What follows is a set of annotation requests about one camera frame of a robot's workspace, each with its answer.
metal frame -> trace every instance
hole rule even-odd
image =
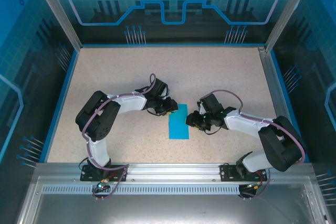
[[[183,185],[183,186],[228,186],[248,184],[248,182],[221,182],[219,165],[221,164],[131,164],[128,170],[126,182],[122,183],[128,187],[151,186],[151,185]],[[22,211],[20,213],[19,224],[33,223],[34,216],[38,209],[38,204],[42,194],[46,193],[45,186],[71,185],[71,187],[83,187],[96,183],[79,181],[80,170],[76,163],[39,163],[29,187]],[[271,185],[304,185],[307,194],[307,203],[310,205],[312,216],[316,223],[325,223],[322,198],[317,180],[311,164],[303,164],[300,167],[293,166],[285,173],[275,169],[271,170]],[[60,191],[53,194],[83,194],[66,193]]]
[[[51,8],[52,12],[56,16],[58,22],[60,23],[64,33],[67,35],[68,39],[70,40],[74,49],[79,52],[80,49],[83,47],[82,43],[80,42],[74,28],[68,16],[66,15],[61,3],[59,0],[46,0],[49,7]]]
[[[275,70],[274,62],[271,58],[270,53],[266,51],[265,48],[258,48],[260,54],[260,60],[262,67],[265,72],[265,77],[268,84],[268,89],[273,101],[275,113],[277,116],[283,115],[293,123],[290,116],[288,107],[286,105],[285,96],[282,92],[279,77]]]
[[[292,16],[293,12],[297,8],[300,0],[288,0],[285,7],[282,10],[282,13],[276,22],[272,32],[270,33],[267,41],[266,41],[266,51],[270,52],[273,49],[273,46],[277,42],[280,37],[283,29],[285,28],[287,22]]]

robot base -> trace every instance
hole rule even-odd
[[[111,165],[109,168],[116,168],[120,165]],[[117,182],[120,176],[123,173],[123,169],[120,170],[113,170],[109,173],[109,181],[110,182]],[[82,172],[80,174],[80,181],[90,181],[90,182],[99,182],[102,179],[105,179],[102,175],[97,173],[97,170],[92,168],[90,165],[84,165],[82,168]],[[126,181],[126,175],[121,179],[122,182]]]
[[[221,173],[222,182],[259,182],[261,180],[260,176],[255,173],[249,173],[244,179],[237,172],[237,165],[230,165],[225,163],[219,166],[219,172]],[[263,174],[263,181],[267,181],[267,175],[265,170],[260,170]]]

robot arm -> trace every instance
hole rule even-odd
[[[250,152],[237,161],[236,169],[242,178],[249,173],[271,167],[284,172],[302,158],[296,143],[270,124],[274,122],[280,125],[302,145],[299,134],[287,118],[280,116],[276,119],[266,119],[240,113],[232,107],[224,109],[213,94],[201,98],[197,105],[199,111],[194,111],[187,117],[187,125],[202,131],[209,131],[211,126],[215,125],[226,130],[244,132],[261,140],[263,151]]]
[[[154,109],[155,115],[170,114],[178,109],[177,103],[169,95],[169,89],[166,83],[156,79],[154,87],[146,94],[139,94],[147,87],[135,90],[130,95],[118,97],[109,102],[103,110],[92,120],[86,130],[89,138],[89,148],[91,157],[98,165],[108,167],[110,165],[110,156],[107,152],[106,136],[110,132],[117,115],[134,110]],[[101,91],[96,91],[89,101],[76,117],[76,123],[79,130],[82,131],[95,110],[104,101],[110,99],[113,95],[106,95]]]

cable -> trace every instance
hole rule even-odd
[[[262,181],[262,172],[257,171],[257,174],[258,174],[259,177],[260,177],[260,185],[262,185],[262,184],[263,184],[263,181]]]
[[[150,112],[148,109],[147,109],[147,112],[150,113],[151,115],[161,116],[161,114],[155,114],[155,113],[153,113],[153,112]]]
[[[101,165],[99,165],[92,157],[92,153],[91,153],[91,150],[90,150],[90,139],[86,136],[86,130],[88,128],[88,126],[90,125],[90,123],[92,122],[92,120],[97,116],[97,114],[111,101],[115,100],[116,98],[119,98],[119,97],[125,97],[125,96],[129,96],[129,95],[133,95],[133,96],[137,96],[137,95],[143,95],[143,94],[146,94],[148,93],[149,91],[151,91],[155,85],[155,82],[156,82],[156,75],[154,73],[152,73],[149,77],[149,80],[150,80],[150,83],[151,85],[149,86],[149,88],[147,88],[145,91],[143,92],[140,92],[140,93],[137,93],[137,94],[134,94],[134,93],[124,93],[124,94],[120,94],[120,95],[116,95],[114,97],[111,97],[110,99],[104,101],[104,103],[102,103],[96,110],[95,112],[93,113],[93,115],[89,118],[88,122],[85,124],[83,130],[82,130],[82,136],[83,138],[87,141],[86,142],[86,146],[87,146],[87,151],[88,151],[88,154],[89,154],[89,157],[90,157],[90,161],[98,168],[100,169],[103,169],[103,170],[120,170],[120,169],[124,169],[122,175],[120,176],[116,186],[114,187],[114,189],[112,190],[112,192],[110,194],[108,194],[107,196],[105,197],[102,197],[102,199],[104,198],[108,198],[110,197],[114,192],[115,190],[117,189],[117,187],[119,186],[122,178],[124,177],[124,175],[127,173],[127,168],[130,166],[130,165],[122,165],[122,166],[119,166],[119,167],[116,167],[116,168],[106,168],[106,167],[103,167]],[[97,195],[95,193],[97,188],[94,188],[93,191],[92,191],[92,195],[94,197],[97,198]]]
[[[255,118],[253,116],[242,114],[241,110],[242,110],[242,108],[244,106],[243,101],[241,100],[241,98],[237,94],[235,94],[232,91],[225,90],[225,89],[217,89],[217,90],[214,90],[214,91],[210,92],[209,94],[207,94],[207,95],[205,95],[203,97],[206,97],[206,96],[208,96],[210,94],[213,94],[215,92],[226,92],[226,93],[229,93],[229,94],[232,94],[233,96],[235,96],[239,100],[239,102],[240,102],[240,107],[238,109],[238,112],[239,112],[239,114],[240,114],[241,117],[243,117],[245,119],[249,119],[249,120],[255,121],[255,122],[265,122],[265,123],[268,123],[268,124],[270,124],[272,126],[275,126],[278,129],[280,129],[282,132],[284,132],[287,136],[289,136],[293,140],[293,142],[297,145],[297,147],[299,148],[299,150],[301,152],[302,159],[299,162],[294,163],[294,165],[302,164],[305,161],[306,154],[305,154],[305,151],[304,151],[302,145],[299,143],[299,141],[289,131],[287,131],[285,128],[281,127],[277,123],[274,123],[274,122],[271,122],[271,121],[268,121],[268,120],[265,120],[265,119]]]
[[[212,133],[206,133],[206,130],[204,130],[204,133],[207,134],[207,135],[213,135],[213,134],[216,134],[220,129],[221,129],[221,127],[219,127],[217,131],[212,132]]]
[[[266,186],[263,188],[260,194],[253,195],[253,198],[259,198],[261,195],[263,195],[266,192],[267,188],[269,187],[270,182],[271,182],[271,171],[270,169],[268,169],[268,180],[267,180]]]
[[[299,164],[302,164],[305,161],[306,154],[305,154],[305,151],[304,151],[303,147],[301,146],[299,141],[289,131],[287,131],[285,128],[283,128],[282,126],[280,126],[277,123],[274,123],[274,122],[271,122],[271,121],[268,121],[268,120],[265,120],[265,119],[255,118],[253,116],[244,115],[242,113],[240,114],[240,116],[243,117],[243,118],[255,121],[255,122],[265,122],[265,123],[268,123],[268,124],[278,128],[278,129],[280,129],[282,132],[284,132],[287,136],[289,136],[293,140],[293,142],[297,145],[297,147],[299,148],[299,150],[301,152],[302,159],[299,162],[294,163],[293,165],[299,165]]]
[[[83,167],[82,168],[80,168],[80,165],[85,161],[85,160],[88,160],[89,159],[89,157],[86,157],[86,158],[84,158],[79,164],[78,164],[78,168],[82,171],[82,169],[83,169]]]
[[[226,92],[226,93],[232,94],[235,98],[237,98],[237,99],[239,100],[239,102],[240,102],[240,107],[239,107],[238,111],[239,111],[239,113],[241,112],[241,109],[242,109],[243,106],[244,106],[243,101],[241,100],[241,98],[240,98],[237,94],[235,94],[235,93],[232,92],[232,91],[226,90],[226,89],[216,89],[216,90],[214,90],[214,91],[211,91],[209,94],[206,94],[205,96],[203,96],[202,98],[200,98],[200,100],[203,99],[204,97],[207,97],[208,95],[213,94],[213,93],[216,93],[216,92]]]
[[[117,184],[115,185],[114,189],[113,189],[109,194],[107,194],[106,196],[101,196],[101,198],[102,198],[103,200],[106,199],[106,198],[111,197],[112,194],[114,194],[114,192],[117,190],[117,187],[119,186],[120,182],[122,181],[122,178],[126,175],[126,173],[127,173],[127,168],[124,168],[124,171],[123,171],[122,174],[120,175],[120,178],[119,178]],[[95,187],[95,188],[92,190],[92,196],[93,196],[94,198],[100,198],[100,197],[97,196],[97,194],[96,194],[96,190],[97,190],[97,187]]]
[[[89,154],[89,158],[90,158],[90,161],[98,168],[100,169],[103,169],[103,170],[120,170],[120,169],[123,169],[123,168],[127,168],[129,167],[129,165],[122,165],[122,166],[119,166],[119,167],[116,167],[116,168],[106,168],[106,167],[103,167],[101,165],[99,165],[92,157],[92,153],[91,153],[91,150],[90,150],[90,140],[89,138],[86,136],[86,130],[88,128],[88,126],[90,125],[90,123],[92,122],[92,120],[96,117],[96,115],[98,115],[98,113],[111,101],[115,100],[116,98],[119,98],[119,97],[125,97],[125,96],[130,96],[130,95],[133,95],[133,96],[138,96],[138,95],[143,95],[143,94],[146,94],[148,93],[149,91],[151,91],[155,85],[155,82],[156,82],[156,75],[155,74],[151,74],[150,75],[150,83],[151,85],[149,86],[149,88],[147,88],[145,91],[141,92],[141,93],[137,93],[137,94],[134,94],[134,93],[125,93],[125,94],[120,94],[120,95],[116,95],[114,97],[111,97],[110,99],[104,101],[104,103],[102,103],[97,109],[96,111],[93,113],[93,115],[90,117],[90,119],[88,120],[88,122],[85,124],[83,130],[82,130],[82,136],[84,137],[84,139],[86,140],[86,147],[87,147],[87,151],[88,151],[88,154]]]

blue printed backdrop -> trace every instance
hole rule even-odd
[[[0,7],[0,184],[15,180],[15,193],[0,188],[0,222],[15,223],[73,47],[45,0]]]
[[[287,0],[60,0],[83,42],[123,42],[141,26],[147,41],[265,42]]]
[[[318,174],[336,172],[335,1],[301,0],[274,48],[285,96]]]

